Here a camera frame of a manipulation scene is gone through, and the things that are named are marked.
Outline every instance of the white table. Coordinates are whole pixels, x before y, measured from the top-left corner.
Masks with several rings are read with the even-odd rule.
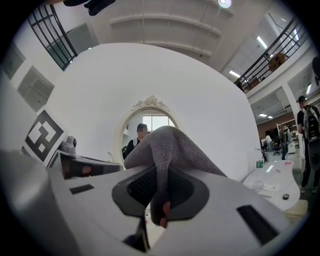
[[[256,182],[256,185],[262,182],[263,185],[278,187],[276,190],[272,190],[274,192],[272,197],[263,196],[263,198],[285,211],[294,206],[300,198],[300,189],[292,173],[293,165],[294,162],[290,160],[267,162],[263,168],[257,168],[253,171],[244,180],[243,185],[251,189],[254,182]],[[284,194],[289,194],[288,200],[283,199]]]

